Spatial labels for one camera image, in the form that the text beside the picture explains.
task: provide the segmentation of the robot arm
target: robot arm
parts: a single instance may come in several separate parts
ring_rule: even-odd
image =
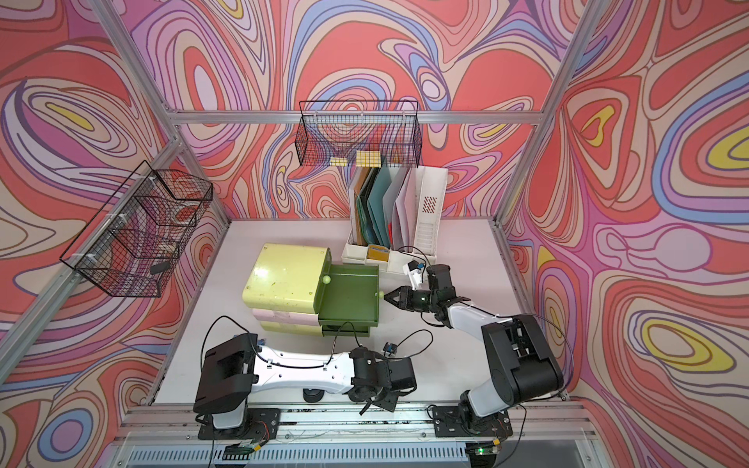
[[[468,298],[455,293],[450,267],[433,265],[426,272],[428,291],[403,286],[386,294],[385,300],[399,309],[431,312],[445,326],[484,343],[490,378],[461,396],[461,418],[467,427],[562,388],[560,367],[532,315],[498,317],[472,307]]]
[[[244,403],[251,392],[305,389],[348,394],[349,399],[394,411],[398,397],[416,388],[409,358],[387,359],[357,347],[331,355],[288,353],[257,345],[255,333],[243,333],[205,353],[192,409],[212,415],[216,429],[243,424]]]

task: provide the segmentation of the wall-mounted basket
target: wall-mounted basket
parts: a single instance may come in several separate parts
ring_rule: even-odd
[[[77,261],[73,256],[66,258],[104,207],[73,239],[60,260],[109,296],[160,297],[213,200],[213,184],[182,171],[150,166],[145,175],[136,178],[142,180],[136,182],[133,196],[107,216],[108,225],[90,247],[75,254]]]
[[[300,101],[300,165],[416,167],[422,133],[415,100]]]

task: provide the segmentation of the yellow drawer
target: yellow drawer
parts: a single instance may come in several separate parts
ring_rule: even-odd
[[[295,323],[260,322],[266,332],[294,333],[296,335],[322,336],[323,327],[314,325],[297,325]]]
[[[254,309],[317,314],[330,271],[330,249],[267,243],[242,293]]]

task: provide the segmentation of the white table surface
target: white table surface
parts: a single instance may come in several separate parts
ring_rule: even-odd
[[[255,259],[266,242],[330,247],[333,262],[340,263],[343,245],[351,229],[349,221],[236,221],[231,224],[217,252],[204,289],[192,312],[182,339],[169,366],[156,403],[191,404],[200,379],[198,359],[201,343],[216,317],[228,315],[250,332],[265,338],[266,345],[298,353],[330,354],[333,337],[266,332],[242,302],[242,290]],[[437,244],[437,262],[451,268],[452,283],[459,296],[471,298],[477,306],[502,315],[519,314],[507,272],[486,219],[443,219]],[[388,293],[403,281],[380,278],[380,289]],[[425,314],[434,321],[434,317]],[[447,328],[426,326],[419,314],[406,312],[380,301],[379,326],[370,329],[368,338],[360,338],[370,350],[382,351],[386,341],[398,343],[421,328],[434,333],[434,343],[412,358],[418,389],[403,401],[455,401],[460,394],[489,377],[484,344],[469,335]],[[205,349],[241,333],[231,321],[222,319],[213,327]],[[398,349],[398,356],[421,350],[429,334],[417,333]],[[353,337],[341,336],[336,352],[356,347]],[[303,403],[300,389],[255,392],[251,402]],[[346,395],[325,395],[322,401],[349,401]]]

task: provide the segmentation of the psychedelic wallpaper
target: psychedelic wallpaper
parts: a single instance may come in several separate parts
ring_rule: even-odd
[[[72,237],[165,143],[86,15],[79,0],[0,2],[0,338]]]
[[[167,105],[298,109],[415,99],[426,110],[540,109],[583,4],[548,0],[116,1]],[[444,216],[493,216],[530,126],[425,126],[450,168]],[[349,174],[298,168],[293,125],[183,133],[234,218],[348,216]]]
[[[503,218],[618,467],[749,466],[748,142],[749,2],[615,0]]]
[[[166,137],[86,0],[0,1],[0,333]],[[89,467],[140,404],[219,239],[210,213],[167,292],[81,284],[0,386],[0,467]]]

